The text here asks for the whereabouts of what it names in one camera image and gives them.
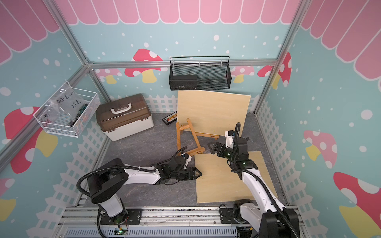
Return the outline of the plywood board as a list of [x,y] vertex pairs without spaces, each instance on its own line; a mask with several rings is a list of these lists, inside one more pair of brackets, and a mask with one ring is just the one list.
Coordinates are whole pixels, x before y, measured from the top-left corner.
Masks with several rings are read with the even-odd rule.
[[195,155],[197,203],[230,202],[254,197],[239,176],[231,172],[227,160],[212,154]]
[[178,122],[191,120],[195,132],[223,136],[233,130],[237,123],[244,128],[250,95],[213,92],[179,91]]

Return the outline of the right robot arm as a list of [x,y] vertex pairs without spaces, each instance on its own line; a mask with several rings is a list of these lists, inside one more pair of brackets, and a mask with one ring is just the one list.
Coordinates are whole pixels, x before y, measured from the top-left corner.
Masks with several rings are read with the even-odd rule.
[[256,163],[249,158],[248,138],[240,137],[241,124],[226,131],[226,142],[209,143],[212,154],[225,158],[231,172],[250,190],[255,202],[241,199],[234,202],[234,219],[248,222],[251,230],[239,231],[245,238],[299,238],[299,217],[294,209],[286,208],[264,182]]

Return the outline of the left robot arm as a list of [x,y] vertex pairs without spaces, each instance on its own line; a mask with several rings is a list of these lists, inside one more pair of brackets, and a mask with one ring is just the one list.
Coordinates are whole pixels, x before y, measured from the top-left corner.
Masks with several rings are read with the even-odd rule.
[[120,225],[130,217],[117,192],[129,184],[174,185],[180,181],[196,180],[202,172],[189,165],[192,156],[179,149],[169,159],[150,167],[132,166],[113,159],[104,166],[78,179],[76,189],[99,207],[97,224],[101,221]]

